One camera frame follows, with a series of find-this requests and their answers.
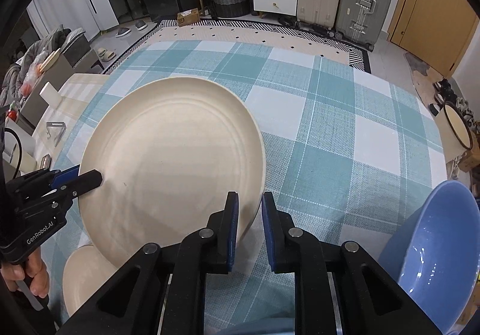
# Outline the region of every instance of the white wardrobe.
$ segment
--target white wardrobe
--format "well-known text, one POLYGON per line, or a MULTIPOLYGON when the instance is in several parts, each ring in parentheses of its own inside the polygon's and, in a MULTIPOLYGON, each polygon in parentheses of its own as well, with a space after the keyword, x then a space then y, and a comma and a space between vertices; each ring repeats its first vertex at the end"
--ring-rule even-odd
POLYGON ((91 40, 99 31, 119 24, 109 0, 33 0, 27 12, 40 37, 63 24, 71 30, 85 29, 86 38, 91 40))

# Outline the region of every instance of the trash can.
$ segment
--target trash can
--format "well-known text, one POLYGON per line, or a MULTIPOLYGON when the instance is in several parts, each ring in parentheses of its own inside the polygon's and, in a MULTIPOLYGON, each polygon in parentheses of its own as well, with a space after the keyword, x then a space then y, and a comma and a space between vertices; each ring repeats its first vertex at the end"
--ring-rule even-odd
POLYGON ((449 162, 457 156, 463 155, 465 151, 472 149, 473 141, 470 129, 453 103, 445 103, 440 113, 435 117, 435 124, 437 124, 440 132, 445 162, 449 162))

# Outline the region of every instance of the white drawer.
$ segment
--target white drawer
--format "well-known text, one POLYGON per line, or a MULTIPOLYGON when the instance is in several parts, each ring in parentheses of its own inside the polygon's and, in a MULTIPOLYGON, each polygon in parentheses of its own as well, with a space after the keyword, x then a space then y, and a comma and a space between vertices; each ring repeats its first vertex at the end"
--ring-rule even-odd
POLYGON ((297 0, 253 0, 253 8, 256 11, 294 16, 297 14, 297 0))

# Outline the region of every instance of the suitcase handle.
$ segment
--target suitcase handle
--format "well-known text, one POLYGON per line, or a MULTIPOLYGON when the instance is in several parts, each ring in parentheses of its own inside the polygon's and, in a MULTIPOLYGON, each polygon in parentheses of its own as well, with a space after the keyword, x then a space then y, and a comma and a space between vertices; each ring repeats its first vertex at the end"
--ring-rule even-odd
POLYGON ((372 1, 373 5, 371 6, 370 10, 367 12, 367 14, 373 14, 375 11, 375 8, 377 7, 377 1, 376 0, 370 0, 372 1))

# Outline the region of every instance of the wooden door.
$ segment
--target wooden door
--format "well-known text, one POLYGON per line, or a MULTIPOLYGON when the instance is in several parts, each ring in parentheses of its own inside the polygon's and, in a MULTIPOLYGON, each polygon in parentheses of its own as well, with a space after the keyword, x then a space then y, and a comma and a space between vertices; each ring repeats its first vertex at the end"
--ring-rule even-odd
POLYGON ((405 0, 391 42, 449 78, 477 23, 467 0, 405 0))

